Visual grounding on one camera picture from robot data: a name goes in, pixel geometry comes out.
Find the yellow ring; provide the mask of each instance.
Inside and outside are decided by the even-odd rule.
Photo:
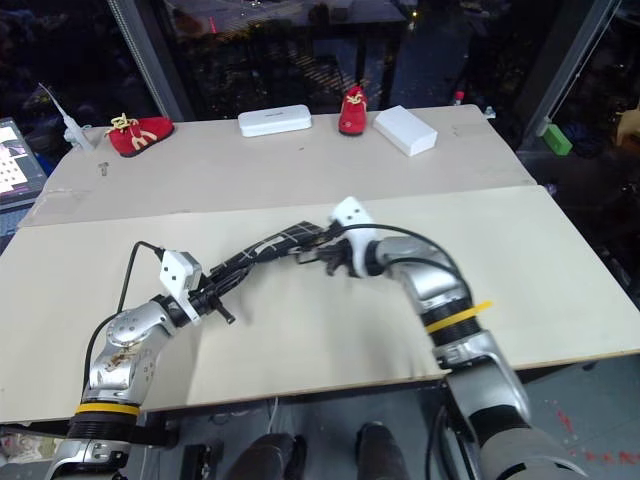
[[[486,310],[490,306],[493,305],[493,302],[486,301],[482,302],[480,305],[476,305],[475,307],[467,308],[458,313],[454,313],[453,315],[443,318],[442,320],[438,320],[436,323],[432,323],[431,325],[427,325],[427,333],[437,332],[438,330],[442,330],[443,328],[450,327],[451,325],[455,325],[456,323],[467,320],[473,316],[475,316],[478,312],[482,310]]]
[[[140,415],[140,409],[131,405],[120,405],[118,403],[81,403],[76,410],[78,413],[86,412],[110,412],[126,413],[127,415]]]

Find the red baby shoe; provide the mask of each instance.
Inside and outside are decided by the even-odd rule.
[[[356,86],[347,92],[342,101],[338,130],[343,135],[361,135],[367,126],[367,97]]]
[[[173,133],[173,122],[165,117],[112,118],[111,127],[107,130],[113,148],[123,157],[133,157],[145,151],[151,145],[164,140]]]

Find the computer screen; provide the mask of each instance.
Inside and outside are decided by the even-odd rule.
[[[42,191],[47,176],[12,118],[0,119],[0,210]]]

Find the shoe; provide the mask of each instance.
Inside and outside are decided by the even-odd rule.
[[[342,101],[338,130],[343,135],[362,135],[367,127],[367,97],[360,87],[353,87]]]
[[[107,135],[111,145],[123,157],[134,157],[173,133],[173,122],[165,117],[136,120],[122,116],[112,118]]]
[[[358,478],[409,480],[402,451],[395,438],[380,422],[365,423],[356,440]]]

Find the wooden board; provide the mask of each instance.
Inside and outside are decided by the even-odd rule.
[[[242,137],[236,120],[180,123],[134,158],[120,157],[104,129],[94,129],[96,150],[64,157],[23,225],[535,185],[478,107],[412,112],[438,140],[411,158],[373,128],[341,135],[338,115],[314,115],[310,129],[254,138]]]
[[[28,227],[0,257],[0,421],[72,414],[87,340],[115,308],[129,251],[144,239],[205,269],[333,205]],[[542,187],[365,202],[373,218],[430,236],[453,255],[481,315],[518,368],[640,349],[640,315]],[[141,253],[130,306],[161,290]],[[145,408],[436,378],[431,343],[399,285],[327,277],[292,259],[256,268],[165,350]]]

